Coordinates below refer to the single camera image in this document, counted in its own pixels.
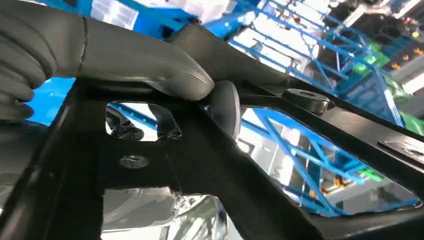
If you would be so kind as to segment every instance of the black plastic part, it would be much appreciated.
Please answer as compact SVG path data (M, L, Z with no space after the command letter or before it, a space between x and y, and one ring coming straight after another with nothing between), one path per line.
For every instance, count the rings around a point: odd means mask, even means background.
M0 216L1 240L98 240L104 188L165 186L183 195L217 196L244 239L322 239L303 211L197 103L159 92L104 91L88 82L77 79L49 137L16 185ZM107 135L105 108L116 100L167 108L182 137L132 142ZM117 167L128 154L148 159L149 165Z
M416 230L423 220L421 207L337 218L308 217L292 205L269 176L199 108L198 104L205 102L178 100L156 91L140 94L135 90L131 94L130 90L123 90L125 84L114 85L115 88L110 84L105 90L99 81L77 80L49 137L19 180L0 216L1 240L41 239L41 236L47 240L97 240L102 225L104 188L165 186L183 195L217 196L244 239L322 239L309 221L331 239L373 236L374 240L385 240L389 236L407 236L408 239L421 236ZM182 137L131 142L108 136L104 131L104 111L109 102L116 100L141 101L167 108L180 127ZM418 147L423 144L396 128L385 127L339 107L318 117L280 97L241 95L240 102L244 108L264 107L286 113L412 190L416 196L424 196L421 186L424 165L378 144L388 138L414 142ZM359 134L358 126L373 131ZM117 167L118 160L128 154L148 159L149 165L140 169Z
M316 92L289 88L284 91L282 97L311 113L322 114L327 109L334 107L334 102L324 95Z

